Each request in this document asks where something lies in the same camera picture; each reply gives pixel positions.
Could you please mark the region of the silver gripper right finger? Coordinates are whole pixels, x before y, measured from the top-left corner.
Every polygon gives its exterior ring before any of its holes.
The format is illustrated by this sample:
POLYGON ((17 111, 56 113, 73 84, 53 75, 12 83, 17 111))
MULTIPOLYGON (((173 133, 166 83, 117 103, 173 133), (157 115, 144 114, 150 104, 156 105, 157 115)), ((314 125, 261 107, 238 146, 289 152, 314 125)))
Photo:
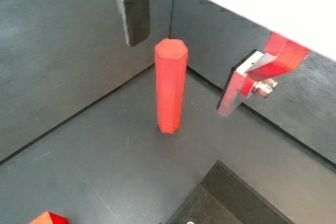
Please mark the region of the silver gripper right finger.
POLYGON ((253 50, 230 69, 217 113, 226 117, 253 93, 266 97, 277 86, 274 77, 294 71, 308 53, 308 48, 272 32, 264 51, 253 50))

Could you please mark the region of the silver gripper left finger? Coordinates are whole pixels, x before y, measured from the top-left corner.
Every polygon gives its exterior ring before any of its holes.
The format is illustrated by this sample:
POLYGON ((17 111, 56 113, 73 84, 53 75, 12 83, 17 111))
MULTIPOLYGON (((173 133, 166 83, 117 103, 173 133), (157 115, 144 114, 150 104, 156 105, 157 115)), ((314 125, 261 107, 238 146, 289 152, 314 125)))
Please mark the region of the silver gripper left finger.
POLYGON ((149 0, 117 0, 125 44, 136 46, 149 36, 149 0))

